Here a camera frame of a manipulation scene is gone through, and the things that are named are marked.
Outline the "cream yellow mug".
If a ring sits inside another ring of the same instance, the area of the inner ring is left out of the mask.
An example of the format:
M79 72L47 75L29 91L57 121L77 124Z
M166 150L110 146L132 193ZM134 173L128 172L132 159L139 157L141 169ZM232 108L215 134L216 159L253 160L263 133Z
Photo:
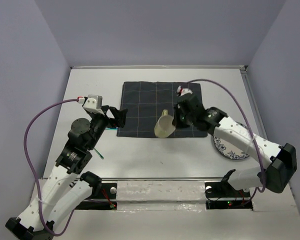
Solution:
M174 117L171 116L167 109L164 109L154 127L154 135L157 138L168 138L176 130L173 125Z

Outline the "iridescent spoon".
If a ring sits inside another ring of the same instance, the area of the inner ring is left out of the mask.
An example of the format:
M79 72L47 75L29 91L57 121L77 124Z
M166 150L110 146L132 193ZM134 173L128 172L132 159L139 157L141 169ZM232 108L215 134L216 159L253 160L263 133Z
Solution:
M105 128L105 130L108 130L108 131L116 131L116 130L118 130L118 128L110 128L110 127L107 127L107 128Z

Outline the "dark checked cloth placemat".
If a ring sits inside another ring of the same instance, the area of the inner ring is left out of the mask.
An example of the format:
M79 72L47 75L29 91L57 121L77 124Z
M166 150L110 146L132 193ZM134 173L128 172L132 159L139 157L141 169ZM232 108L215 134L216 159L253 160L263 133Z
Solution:
M202 101L199 83L126 81L122 85L121 109L127 109L124 128L118 137L155 138L154 127L164 110L171 116L177 103L177 88L189 88Z

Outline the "iridescent fork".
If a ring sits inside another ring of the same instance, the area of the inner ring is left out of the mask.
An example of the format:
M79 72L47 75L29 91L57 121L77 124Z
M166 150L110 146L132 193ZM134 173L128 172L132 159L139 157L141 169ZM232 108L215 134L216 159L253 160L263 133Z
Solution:
M96 148L94 148L94 151L97 153L97 155L98 155L102 160L104 160L104 156L103 156Z

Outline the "blue floral plate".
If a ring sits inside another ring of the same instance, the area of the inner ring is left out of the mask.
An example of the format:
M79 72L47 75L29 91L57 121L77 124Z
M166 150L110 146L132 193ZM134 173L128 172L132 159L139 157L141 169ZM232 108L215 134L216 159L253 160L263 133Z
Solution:
M250 156L244 151L235 147L233 144L225 141L224 139L212 136L212 143L215 149L223 157L232 161L243 161L248 159Z

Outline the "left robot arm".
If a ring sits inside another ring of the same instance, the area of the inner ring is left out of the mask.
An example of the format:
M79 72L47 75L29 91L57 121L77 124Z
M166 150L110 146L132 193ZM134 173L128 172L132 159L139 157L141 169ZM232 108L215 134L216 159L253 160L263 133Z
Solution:
M127 109L102 106L88 112L91 119L78 118L72 122L68 140L37 196L17 217L11 217L6 228L19 240L51 240L56 229L70 218L75 208L88 197L100 194L102 179L94 173L83 172L106 128L122 128Z

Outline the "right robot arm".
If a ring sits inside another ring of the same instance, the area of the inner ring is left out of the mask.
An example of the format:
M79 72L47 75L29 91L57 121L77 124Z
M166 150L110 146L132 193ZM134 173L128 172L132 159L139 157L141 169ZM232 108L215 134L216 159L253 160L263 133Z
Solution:
M297 153L293 145L279 145L250 133L247 126L237 123L224 111L216 107L204 108L193 93L177 98L172 123L178 129L194 126L257 161L257 167L231 169L223 176L220 190L225 196L250 188L282 193L297 170Z

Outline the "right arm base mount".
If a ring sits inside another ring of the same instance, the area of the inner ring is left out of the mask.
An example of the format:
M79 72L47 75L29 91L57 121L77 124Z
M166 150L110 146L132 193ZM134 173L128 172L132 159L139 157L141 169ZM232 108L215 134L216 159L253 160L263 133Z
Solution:
M208 181L204 183L207 210L253 210L250 201L251 194L243 190L235 190L228 183L220 181Z

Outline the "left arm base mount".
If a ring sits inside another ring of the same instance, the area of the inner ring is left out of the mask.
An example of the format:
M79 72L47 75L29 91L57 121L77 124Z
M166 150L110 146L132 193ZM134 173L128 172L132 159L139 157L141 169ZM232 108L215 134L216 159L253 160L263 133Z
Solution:
M117 187L114 181L103 181L99 191L93 190L91 196L83 200L76 210L115 211L117 210Z

